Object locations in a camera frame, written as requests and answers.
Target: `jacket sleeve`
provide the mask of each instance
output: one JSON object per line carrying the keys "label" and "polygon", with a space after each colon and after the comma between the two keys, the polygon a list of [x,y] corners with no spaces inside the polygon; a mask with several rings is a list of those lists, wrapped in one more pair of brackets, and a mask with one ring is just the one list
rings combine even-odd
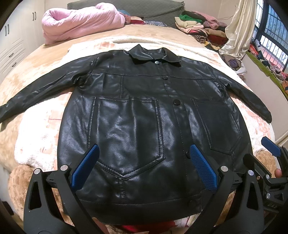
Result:
{"label": "jacket sleeve", "polygon": [[242,101],[252,111],[254,111],[256,114],[262,117],[266,122],[268,123],[272,122],[272,116],[270,111],[260,100],[260,98],[258,98],[252,91],[248,90],[237,81],[233,80],[232,78],[218,71],[217,69],[212,68],[211,66],[209,66],[209,70],[216,80],[219,80],[222,84],[224,84],[226,90],[235,93],[237,97],[242,99]]}
{"label": "jacket sleeve", "polygon": [[0,123],[59,91],[81,85],[86,80],[95,57],[87,56],[66,63],[26,86],[0,106]]}

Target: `blue gripper pad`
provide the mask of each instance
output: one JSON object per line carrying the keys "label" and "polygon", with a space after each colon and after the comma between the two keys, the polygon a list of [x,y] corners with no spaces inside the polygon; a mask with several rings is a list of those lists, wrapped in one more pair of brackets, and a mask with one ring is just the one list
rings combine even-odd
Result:
{"label": "blue gripper pad", "polygon": [[268,137],[263,137],[261,144],[275,157],[281,156],[281,150],[279,147],[271,141]]}
{"label": "blue gripper pad", "polygon": [[217,175],[201,154],[196,145],[190,146],[190,158],[201,178],[205,188],[215,192],[217,190]]}
{"label": "blue gripper pad", "polygon": [[83,188],[83,185],[99,158],[99,154],[99,147],[95,144],[71,176],[71,188],[73,191]]}

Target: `jacket collar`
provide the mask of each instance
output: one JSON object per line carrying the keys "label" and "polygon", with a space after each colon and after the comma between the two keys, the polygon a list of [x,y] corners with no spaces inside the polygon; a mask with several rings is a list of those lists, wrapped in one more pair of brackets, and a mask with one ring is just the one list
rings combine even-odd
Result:
{"label": "jacket collar", "polygon": [[129,54],[132,58],[138,60],[155,60],[155,59],[163,59],[170,63],[181,62],[179,56],[171,52],[166,48],[160,48],[157,50],[147,50],[138,44],[129,50]]}

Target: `window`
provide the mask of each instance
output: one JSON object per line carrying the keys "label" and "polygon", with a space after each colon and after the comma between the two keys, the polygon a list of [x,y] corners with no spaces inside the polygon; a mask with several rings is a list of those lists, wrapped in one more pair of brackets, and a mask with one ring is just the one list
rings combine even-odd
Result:
{"label": "window", "polygon": [[288,31],[264,0],[257,0],[253,38],[261,42],[263,56],[284,71],[288,63]]}

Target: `bed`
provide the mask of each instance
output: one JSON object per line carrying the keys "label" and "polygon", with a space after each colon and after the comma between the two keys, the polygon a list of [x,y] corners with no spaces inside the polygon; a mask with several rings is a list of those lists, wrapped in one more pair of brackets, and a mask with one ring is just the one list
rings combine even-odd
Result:
{"label": "bed", "polygon": [[[176,55],[203,61],[226,73],[242,85],[245,83],[215,52],[206,49],[193,37],[170,27],[153,25],[126,25],[121,29],[96,33],[56,44],[40,46],[26,57],[0,85],[0,105],[5,104],[22,88],[49,71],[79,57],[114,49],[129,50],[136,44],[146,49],[166,47]],[[1,124],[0,164],[12,171],[8,184],[9,194],[16,212],[23,219],[24,198],[33,168],[44,171],[57,169],[57,141],[64,108],[73,89],[65,90],[29,108]],[[254,155],[273,172],[274,157],[261,146],[261,138],[274,140],[270,124],[253,113],[241,100],[231,94],[240,109],[253,146]],[[233,195],[227,201],[231,204]],[[175,220],[177,227],[190,226],[197,216]]]}

